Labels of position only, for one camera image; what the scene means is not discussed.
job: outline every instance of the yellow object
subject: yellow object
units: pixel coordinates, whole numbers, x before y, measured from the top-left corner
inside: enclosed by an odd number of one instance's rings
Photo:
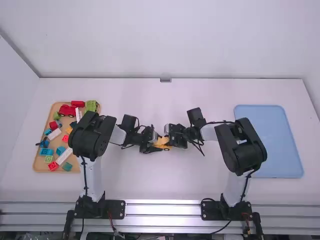
[[[68,126],[68,128],[65,131],[67,134],[70,134],[72,132],[72,127]]]
[[[158,149],[163,149],[165,151],[169,151],[170,149],[172,149],[172,146],[165,145],[168,142],[169,142],[169,137],[167,137],[167,136],[158,137],[158,140],[153,144],[153,146]]]

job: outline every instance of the metal frame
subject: metal frame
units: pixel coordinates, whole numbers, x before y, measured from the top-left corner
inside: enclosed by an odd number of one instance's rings
[[[120,232],[209,234],[227,223],[203,221],[199,200],[125,201],[125,218],[113,221]],[[0,231],[62,232],[67,211],[74,207],[74,202],[0,202]],[[253,204],[252,210],[260,213],[264,234],[320,235],[320,205]],[[84,232],[112,232],[109,220],[84,222]],[[221,233],[241,234],[242,225],[231,222]],[[81,228],[82,220],[75,219],[72,231]]]

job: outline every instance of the red toy block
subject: red toy block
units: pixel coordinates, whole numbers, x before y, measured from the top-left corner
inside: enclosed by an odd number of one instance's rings
[[[58,128],[58,124],[56,123],[56,121],[49,122],[49,126],[52,131],[54,131]]]
[[[76,106],[78,108],[84,108],[85,102],[84,101],[71,101],[71,105]]]
[[[69,139],[69,136],[68,135],[64,135],[63,138],[62,138],[62,141],[65,142],[65,143],[68,143],[68,139]]]
[[[59,168],[59,164],[56,163],[55,161],[53,161],[48,164],[48,167],[49,167],[50,172],[54,172],[55,170],[57,170],[57,168]]]

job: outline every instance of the white tabletop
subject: white tabletop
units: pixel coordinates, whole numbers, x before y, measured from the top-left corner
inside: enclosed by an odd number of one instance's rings
[[[0,183],[0,200],[73,202],[81,174],[37,173],[32,165],[51,104],[97,100],[101,114],[124,114],[153,124],[163,134],[167,123],[189,124],[187,110],[200,107],[207,121],[234,120],[238,104],[274,104],[285,109],[300,155],[300,179],[254,178],[248,200],[265,204],[320,203],[320,122],[301,79],[42,79],[34,94]],[[219,198],[228,175],[219,145],[205,142],[203,157],[192,145],[186,150],[139,153],[110,144],[103,156],[102,181],[109,199],[200,200]]]

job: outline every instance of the teal toy block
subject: teal toy block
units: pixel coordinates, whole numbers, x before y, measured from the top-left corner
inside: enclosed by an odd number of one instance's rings
[[[61,154],[66,150],[66,148],[64,146],[58,146],[56,148],[56,154],[58,154],[58,156],[61,156]]]
[[[55,122],[58,125],[58,128],[62,128],[62,122],[60,120],[55,120]]]
[[[50,142],[47,141],[47,140],[41,141],[39,147],[46,149],[47,147],[49,147],[49,143],[50,143]]]
[[[62,166],[62,169],[67,171],[67,172],[70,172],[71,169],[72,169],[72,164],[68,163],[67,161],[65,162],[65,164]]]
[[[40,156],[53,156],[54,155],[54,150],[50,148],[40,148]]]
[[[77,125],[77,121],[73,121],[72,123],[69,124],[70,127],[72,127],[73,129],[75,128],[75,126]]]
[[[44,158],[44,162],[45,163],[51,163],[52,161],[53,161],[53,158],[54,158],[54,156],[45,156],[45,158]]]
[[[52,133],[51,129],[48,128],[44,131],[44,135],[48,136],[50,133]]]

